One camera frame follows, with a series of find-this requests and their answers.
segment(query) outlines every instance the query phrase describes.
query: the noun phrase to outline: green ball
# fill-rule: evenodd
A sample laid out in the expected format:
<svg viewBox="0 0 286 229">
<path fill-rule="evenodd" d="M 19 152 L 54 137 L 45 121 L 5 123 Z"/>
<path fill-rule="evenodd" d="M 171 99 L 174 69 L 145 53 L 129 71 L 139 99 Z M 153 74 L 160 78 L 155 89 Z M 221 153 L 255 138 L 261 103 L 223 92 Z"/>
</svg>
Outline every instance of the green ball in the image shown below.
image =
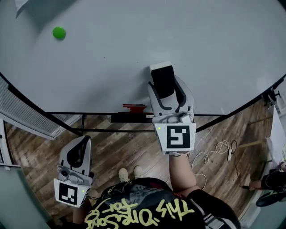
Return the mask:
<svg viewBox="0 0 286 229">
<path fill-rule="evenodd" d="M 63 39 L 66 36 L 66 30 L 63 27 L 55 27 L 53 29 L 53 36 L 57 39 Z"/>
</svg>

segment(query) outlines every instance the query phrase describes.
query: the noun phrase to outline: wooden floor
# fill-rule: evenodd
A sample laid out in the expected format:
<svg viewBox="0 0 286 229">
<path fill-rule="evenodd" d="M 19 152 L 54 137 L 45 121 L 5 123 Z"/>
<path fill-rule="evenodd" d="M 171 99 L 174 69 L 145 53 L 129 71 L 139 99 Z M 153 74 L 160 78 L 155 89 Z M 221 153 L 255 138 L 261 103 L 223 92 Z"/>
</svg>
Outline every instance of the wooden floor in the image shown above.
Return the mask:
<svg viewBox="0 0 286 229">
<path fill-rule="evenodd" d="M 272 119 L 248 125 L 271 115 L 259 101 L 235 116 L 217 124 L 195 148 L 190 155 L 190 162 L 199 152 L 214 150 L 218 142 L 226 140 L 238 144 L 261 140 L 270 135 Z M 197 127 L 211 121 L 212 117 L 195 117 Z M 101 129 L 153 129 L 151 124 L 139 123 L 110 123 L 110 118 L 104 115 L 89 115 L 85 122 L 86 128 Z M 196 134 L 198 142 L 211 128 Z M 53 179 L 57 176 L 56 167 L 59 162 L 61 148 L 72 139 L 74 134 L 65 131 L 54 141 L 27 133 L 7 124 L 8 143 L 15 164 L 21 165 L 27 181 L 43 204 L 44 208 L 56 220 L 62 216 L 70 219 L 72 208 L 55 201 Z M 96 133 L 87 132 L 92 138 L 92 172 L 95 182 L 90 193 L 98 197 L 107 187 L 119 182 L 118 171 L 125 167 L 132 173 L 136 165 L 142 166 L 145 176 L 155 177 L 168 182 L 168 157 L 163 156 L 155 133 Z M 266 144 L 251 146 L 237 150 L 236 163 L 242 185 L 248 174 L 252 179 L 259 179 L 267 159 Z M 205 174 L 207 184 L 205 191 L 228 203 L 237 216 L 243 211 L 250 200 L 252 192 L 240 188 L 234 167 L 234 157 L 227 161 L 227 153 L 210 154 L 208 164 L 204 155 L 198 156 L 193 170 Z M 203 187 L 205 179 L 197 176 L 198 184 Z"/>
</svg>

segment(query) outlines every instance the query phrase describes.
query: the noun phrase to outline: black t-shirt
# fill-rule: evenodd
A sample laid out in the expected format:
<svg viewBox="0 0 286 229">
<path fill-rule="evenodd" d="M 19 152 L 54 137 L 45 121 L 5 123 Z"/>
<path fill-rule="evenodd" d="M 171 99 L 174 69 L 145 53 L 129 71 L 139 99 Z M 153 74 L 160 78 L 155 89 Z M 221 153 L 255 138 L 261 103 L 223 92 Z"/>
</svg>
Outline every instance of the black t-shirt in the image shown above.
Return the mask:
<svg viewBox="0 0 286 229">
<path fill-rule="evenodd" d="M 68 228 L 204 229 L 209 214 L 230 220 L 234 228 L 240 228 L 232 209 L 204 191 L 195 190 L 186 198 L 173 193 L 163 181 L 140 178 L 106 189 L 84 224 Z"/>
</svg>

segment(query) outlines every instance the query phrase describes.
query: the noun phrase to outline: white sneaker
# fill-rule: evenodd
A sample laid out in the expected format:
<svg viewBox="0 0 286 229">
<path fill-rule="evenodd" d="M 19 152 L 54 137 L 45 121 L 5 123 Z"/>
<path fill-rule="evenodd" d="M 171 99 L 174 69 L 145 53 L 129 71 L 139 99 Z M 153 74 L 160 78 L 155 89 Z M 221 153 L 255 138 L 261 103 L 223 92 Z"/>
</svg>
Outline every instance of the white sneaker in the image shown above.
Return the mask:
<svg viewBox="0 0 286 229">
<path fill-rule="evenodd" d="M 119 170 L 118 176 L 119 176 L 120 182 L 129 182 L 130 181 L 128 179 L 128 171 L 125 168 L 122 168 Z"/>
<path fill-rule="evenodd" d="M 143 169 L 141 168 L 141 166 L 136 166 L 134 168 L 134 177 L 135 179 L 141 178 L 143 175 Z"/>
</svg>

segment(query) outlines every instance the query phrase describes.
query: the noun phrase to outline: metal frame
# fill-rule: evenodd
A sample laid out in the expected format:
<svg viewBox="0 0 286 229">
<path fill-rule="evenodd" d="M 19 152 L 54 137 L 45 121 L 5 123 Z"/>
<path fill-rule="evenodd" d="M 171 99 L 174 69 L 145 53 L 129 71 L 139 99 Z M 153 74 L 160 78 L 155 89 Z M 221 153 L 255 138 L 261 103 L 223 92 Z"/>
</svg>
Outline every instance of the metal frame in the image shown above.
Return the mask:
<svg viewBox="0 0 286 229">
<path fill-rule="evenodd" d="M 18 97 L 20 100 L 22 100 L 25 104 L 27 104 L 28 106 L 30 106 L 32 109 L 34 109 L 35 111 L 37 111 L 38 113 L 40 113 L 41 115 L 43 115 L 44 117 L 46 117 L 47 119 L 51 120 L 52 122 L 58 124 L 59 126 L 67 129 L 68 131 L 78 135 L 78 136 L 82 136 L 84 134 L 85 131 L 88 132 L 123 132 L 123 133 L 129 133 L 129 132 L 155 132 L 155 130 L 113 130 L 113 129 L 86 129 L 84 128 L 84 119 L 87 115 L 113 115 L 115 113 L 85 113 L 85 112 L 45 112 L 44 110 L 42 110 L 41 108 L 39 108 L 37 105 L 35 105 L 33 102 L 31 102 L 26 96 L 24 96 L 20 91 L 18 91 L 4 76 L 3 74 L 0 72 L 0 77 L 2 77 L 8 84 L 8 89 L 10 92 L 12 92 L 16 97 Z M 227 115 L 217 115 L 217 114 L 195 114 L 195 116 L 218 116 L 217 119 L 210 121 L 209 123 L 198 127 L 196 129 L 196 133 L 205 130 L 215 124 L 218 124 L 219 122 L 222 122 L 224 120 L 226 120 L 227 118 L 241 112 L 242 110 L 244 110 L 245 108 L 251 106 L 252 104 L 254 104 L 255 102 L 259 101 L 262 97 L 262 94 L 266 93 L 267 91 L 269 91 L 270 89 L 272 89 L 273 87 L 277 87 L 280 83 L 282 83 L 284 81 L 284 78 L 286 77 L 286 74 L 284 76 L 282 76 L 276 83 L 274 83 L 271 87 L 269 87 L 267 90 L 265 90 L 263 93 L 261 93 L 260 95 L 256 96 L 254 99 L 252 99 L 251 101 L 249 101 L 248 103 L 244 104 L 243 106 L 241 106 L 240 108 L 236 109 L 235 111 L 227 114 Z M 82 115 L 82 124 L 81 124 L 81 128 L 72 128 L 70 126 L 68 126 L 67 124 L 65 124 L 64 122 L 62 122 L 61 120 L 57 119 L 55 116 L 53 116 L 52 114 L 66 114 L 66 115 Z"/>
</svg>

